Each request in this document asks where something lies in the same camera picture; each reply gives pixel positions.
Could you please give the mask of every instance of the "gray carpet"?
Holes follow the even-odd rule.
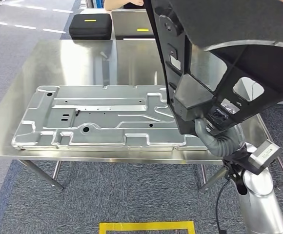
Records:
[[[8,4],[20,4],[19,7]],[[42,39],[59,39],[61,33],[42,31],[44,28],[63,30],[68,13],[53,9],[70,10],[74,0],[6,0],[0,6],[0,101],[11,82],[31,53]],[[30,9],[27,6],[45,7],[45,10]],[[36,29],[14,27],[15,24],[32,26]],[[0,158],[0,190],[11,160]]]
[[[55,163],[38,164],[51,173]],[[193,220],[199,234],[216,233],[214,201],[221,183],[200,195],[197,178],[194,165],[64,162],[58,180],[65,189],[59,192],[21,170],[0,234],[96,234],[99,222],[176,220]],[[228,233],[245,232],[231,186],[219,208],[221,224]]]

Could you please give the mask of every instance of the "stainless steel table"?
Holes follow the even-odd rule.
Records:
[[[11,142],[28,103],[41,85],[164,85],[154,41],[72,41],[38,43],[0,103],[0,157],[18,159],[48,182],[56,182],[61,161],[222,164],[207,150],[199,151],[19,151]],[[259,146],[266,139],[256,116],[242,124],[247,142]],[[30,160],[56,160],[53,176]]]

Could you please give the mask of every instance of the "yellow floor marking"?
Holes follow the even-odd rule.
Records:
[[[107,231],[148,231],[187,229],[188,234],[195,234],[193,221],[153,222],[153,223],[100,223],[99,234]]]

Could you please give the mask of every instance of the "black foam padding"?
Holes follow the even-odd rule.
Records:
[[[283,42],[283,2],[278,0],[169,1],[199,47],[245,39]]]

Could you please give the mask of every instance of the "white dashed line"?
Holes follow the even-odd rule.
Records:
[[[25,25],[19,25],[19,24],[16,24],[14,25],[15,27],[17,27],[17,28],[27,28],[27,29],[36,29],[36,27],[30,27],[30,26],[25,26]]]
[[[36,10],[47,10],[47,8],[39,7],[39,6],[26,6],[26,7],[30,8],[30,9],[36,9]]]
[[[21,7],[21,4],[15,4],[15,3],[4,3],[4,5]]]
[[[0,22],[0,25],[8,25],[8,23]]]
[[[62,13],[73,13],[73,11],[61,10],[61,9],[53,9],[53,11],[62,12]]]
[[[53,30],[53,29],[48,29],[48,28],[44,28],[43,31],[52,32],[52,33],[62,33],[62,34],[65,34],[66,33],[64,31]]]

